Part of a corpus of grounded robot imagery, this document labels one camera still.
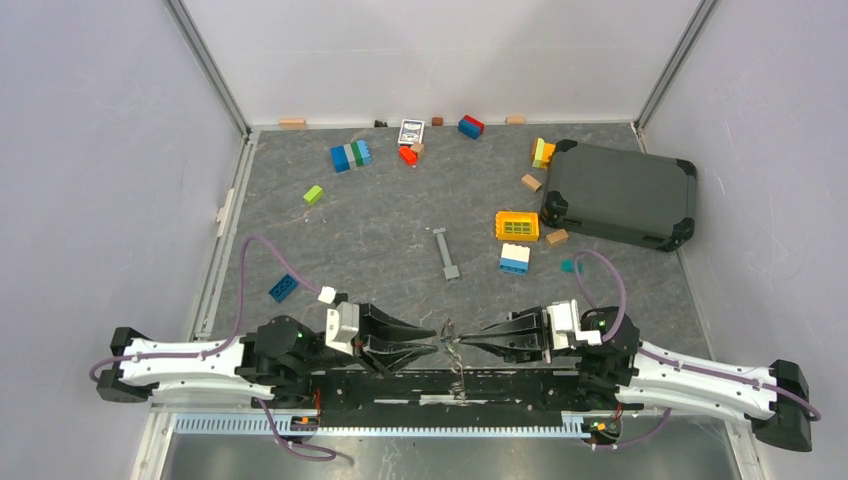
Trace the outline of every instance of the white lego brick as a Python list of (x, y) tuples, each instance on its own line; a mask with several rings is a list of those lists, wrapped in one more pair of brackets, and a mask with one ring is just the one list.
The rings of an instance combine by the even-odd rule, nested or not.
[(574, 319), (580, 321), (577, 313), (577, 301), (557, 302), (546, 308), (551, 325), (553, 346), (551, 350), (569, 348), (568, 334), (574, 333)]
[(321, 287), (321, 293), (318, 295), (318, 301), (327, 305), (333, 303), (336, 299), (336, 289), (332, 287)]
[(508, 258), (517, 262), (530, 263), (530, 247), (522, 247), (511, 243), (504, 243), (501, 249), (501, 258)]

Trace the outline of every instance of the aluminum frame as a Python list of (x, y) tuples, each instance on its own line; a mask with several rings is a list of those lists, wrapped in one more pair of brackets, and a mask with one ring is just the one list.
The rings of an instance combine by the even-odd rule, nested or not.
[(209, 53), (209, 48), (206, 47), (203, 37), (200, 36), (200, 32), (191, 19), (185, 3), (182, 0), (164, 0), (164, 2), (171, 16), (174, 18), (174, 23), (179, 27), (188, 47), (191, 49), (191, 53), (194, 54), (197, 63), (200, 65), (201, 70), (203, 70), (203, 74), (206, 75), (209, 83), (212, 84), (215, 94), (227, 111), (230, 121), (233, 122), (233, 126), (242, 135), (250, 135), (250, 125), (241, 113), (241, 109), (239, 109), (233, 93), (227, 86), (227, 82), (224, 81), (224, 76), (221, 75), (218, 65), (215, 64), (212, 54)]
[(677, 72), (680, 71), (680, 67), (686, 61), (686, 57), (689, 56), (692, 46), (698, 40), (698, 36), (710, 19), (717, 4), (718, 0), (701, 0), (701, 3), (695, 8), (695, 13), (689, 20), (686, 30), (683, 31), (683, 36), (680, 37), (677, 46), (674, 47), (671, 58), (668, 59), (668, 63), (663, 68), (660, 78), (657, 80), (656, 85), (654, 85), (653, 90), (651, 90), (650, 95), (648, 95), (645, 106), (642, 107), (639, 116), (633, 121), (633, 127), (637, 132), (641, 132), (648, 125), (648, 122), (651, 121), (660, 102), (662, 102), (663, 97), (665, 97), (666, 92), (668, 92), (669, 87), (677, 77)]

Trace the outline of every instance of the lime green lego brick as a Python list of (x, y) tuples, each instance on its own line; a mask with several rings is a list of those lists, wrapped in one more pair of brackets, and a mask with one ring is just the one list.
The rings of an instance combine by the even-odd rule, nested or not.
[(353, 150), (354, 158), (356, 158), (356, 166), (361, 167), (361, 166), (365, 165), (362, 162), (362, 153), (359, 151), (359, 145), (357, 145), (356, 143), (351, 143), (350, 148), (351, 148), (351, 150)]
[(315, 202), (317, 202), (323, 196), (324, 189), (319, 187), (318, 185), (315, 185), (314, 187), (310, 188), (308, 192), (306, 192), (306, 195), (303, 196), (303, 199), (306, 200), (307, 204), (312, 206), (315, 205)]

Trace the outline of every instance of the black plastic bracket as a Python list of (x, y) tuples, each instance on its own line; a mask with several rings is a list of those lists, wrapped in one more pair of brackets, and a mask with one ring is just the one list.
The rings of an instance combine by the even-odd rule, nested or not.
[[(112, 341), (109, 342), (109, 349), (112, 355), (120, 357), (124, 355), (126, 349), (136, 338), (149, 340), (146, 336), (130, 327), (118, 327), (115, 333), (112, 334)], [(150, 398), (150, 394), (158, 384), (146, 385), (144, 387), (134, 387), (122, 382), (121, 376), (123, 372), (115, 363), (111, 368), (101, 370), (100, 378), (97, 380), (97, 393), (100, 398), (107, 402), (116, 403), (142, 403)]]
[[(772, 376), (777, 379), (777, 386), (809, 401), (809, 387), (801, 367), (797, 363), (786, 360), (776, 360), (770, 366)], [(810, 452), (813, 450), (812, 432), (810, 431), (810, 416), (806, 409), (793, 400), (777, 396), (772, 402), (774, 415), (766, 420), (751, 419), (751, 430), (757, 440), (773, 447), (792, 450), (795, 452)]]

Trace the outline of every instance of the white connector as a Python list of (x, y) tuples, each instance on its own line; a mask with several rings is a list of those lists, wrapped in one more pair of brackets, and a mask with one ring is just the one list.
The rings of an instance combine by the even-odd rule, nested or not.
[(318, 294), (318, 301), (332, 305), (336, 299), (336, 289), (333, 287), (321, 287), (321, 293)]

